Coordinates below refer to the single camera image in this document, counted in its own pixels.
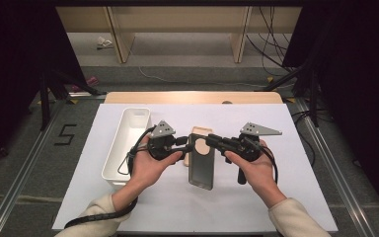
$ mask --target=white box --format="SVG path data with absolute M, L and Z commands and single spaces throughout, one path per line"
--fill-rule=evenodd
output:
M 152 126 L 150 110 L 145 108 L 127 108 L 122 112 L 114 140 L 102 172 L 103 178 L 121 189 L 130 179 L 125 156 L 144 131 Z

